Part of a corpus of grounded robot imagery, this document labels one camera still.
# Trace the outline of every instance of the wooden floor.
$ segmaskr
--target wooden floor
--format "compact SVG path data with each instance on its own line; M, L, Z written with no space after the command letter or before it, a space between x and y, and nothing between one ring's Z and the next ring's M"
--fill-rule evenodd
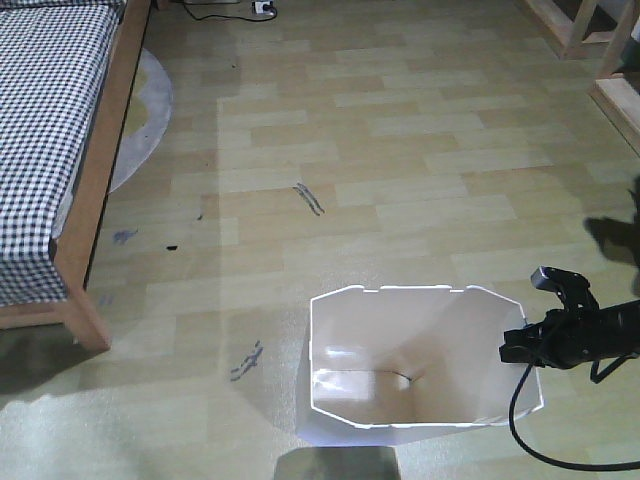
M384 449L322 464L293 433L311 297L477 284L537 322L560 306L530 285L539 265L584 274L603 306L640 294L640 162L586 94L597 60L558 60L510 0L277 6L264 24L154 12L175 113L104 218L89 292L113 349L85 358L55 327L3 339L0 478L391 478ZM523 435L636 460L639 378L640 361L598 386L545 369ZM403 480L613 478L542 464L500 427L393 453Z

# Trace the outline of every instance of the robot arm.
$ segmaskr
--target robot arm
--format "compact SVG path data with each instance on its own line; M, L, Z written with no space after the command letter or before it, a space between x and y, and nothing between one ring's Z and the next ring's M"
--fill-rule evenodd
M592 362L591 380L599 383L640 356L640 300L600 309L586 278L552 267L538 268L531 282L554 292L564 308L549 310L542 322L504 332L503 362L560 369ZM598 371L606 358L615 360Z

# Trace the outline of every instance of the wooden bed frame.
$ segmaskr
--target wooden bed frame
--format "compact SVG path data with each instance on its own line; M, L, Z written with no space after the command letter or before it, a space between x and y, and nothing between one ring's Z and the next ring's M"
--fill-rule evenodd
M85 287L149 9L150 0L128 0L111 49L110 66L82 174L54 257L54 263L67 286L68 298L62 302L2 307L2 329L63 323L87 350L104 351L110 347L106 324Z
M589 91L591 97L640 155L640 72L616 73L620 56L640 18L640 0L627 3L615 34L605 52L600 71Z
M520 0L519 3L525 13L548 32L549 44L562 60L600 57L613 37L613 31L602 31L584 38L598 0L582 0L574 20L553 0Z

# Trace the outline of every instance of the bed leg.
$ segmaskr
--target bed leg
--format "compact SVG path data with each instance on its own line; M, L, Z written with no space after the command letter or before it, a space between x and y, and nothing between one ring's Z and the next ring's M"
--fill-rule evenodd
M87 292L77 287L68 289L67 300L54 306L62 322L85 349L93 352L109 350L111 339L106 323L98 314Z

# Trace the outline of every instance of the bed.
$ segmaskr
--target bed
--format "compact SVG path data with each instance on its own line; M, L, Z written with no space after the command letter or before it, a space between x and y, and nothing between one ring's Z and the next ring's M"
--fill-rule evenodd
M0 328L110 338L85 287L150 0L0 0Z

